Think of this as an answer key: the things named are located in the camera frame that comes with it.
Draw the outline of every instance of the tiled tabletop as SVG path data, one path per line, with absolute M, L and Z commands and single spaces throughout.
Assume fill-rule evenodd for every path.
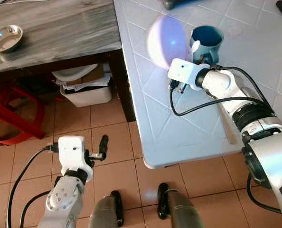
M 240 67 L 259 84 L 282 120 L 282 15 L 276 0 L 193 0 L 167 11 L 156 0 L 114 0 L 141 135 L 144 161 L 157 168 L 241 149 L 227 142 L 215 106 L 176 117 L 169 106 L 167 72 L 156 67 L 146 49 L 146 33 L 160 15 L 184 26 L 213 25 L 223 31 L 223 66 Z M 208 101 L 204 92 L 187 88 L 174 96 L 178 112 Z

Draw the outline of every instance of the gray marble tabletop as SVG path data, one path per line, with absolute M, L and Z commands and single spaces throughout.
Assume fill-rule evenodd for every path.
M 23 42 L 0 54 L 0 72 L 121 49 L 113 0 L 49 0 L 0 6 L 0 27 Z

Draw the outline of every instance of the black shoe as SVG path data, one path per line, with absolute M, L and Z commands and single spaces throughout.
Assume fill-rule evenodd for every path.
M 158 217 L 166 219 L 169 215 L 168 195 L 165 193 L 169 189 L 166 183 L 161 183 L 158 188 Z
M 124 223 L 124 216 L 123 216 L 123 205 L 120 192 L 112 191 L 111 196 L 114 196 L 116 201 L 116 215 L 118 221 L 118 227 L 121 227 Z

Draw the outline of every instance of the blue mug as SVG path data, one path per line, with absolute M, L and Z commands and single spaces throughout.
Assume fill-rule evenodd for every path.
M 219 29 L 210 25 L 203 25 L 195 28 L 191 32 L 189 46 L 193 45 L 193 63 L 216 64 L 219 61 L 218 50 L 223 41 L 223 33 Z

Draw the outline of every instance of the white robotic arm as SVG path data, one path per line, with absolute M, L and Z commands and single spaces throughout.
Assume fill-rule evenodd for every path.
M 249 97 L 237 85 L 233 73 L 211 69 L 208 64 L 175 58 L 168 77 L 216 99 Z M 264 101 L 230 100 L 222 105 L 241 133 L 245 145 L 242 152 L 253 179 L 273 190 L 282 212 L 282 122 Z
M 93 177 L 92 159 L 104 160 L 108 137 L 103 136 L 100 153 L 89 154 L 84 137 L 63 136 L 58 140 L 62 177 L 46 199 L 45 213 L 39 228 L 74 228 L 82 210 L 85 184 Z

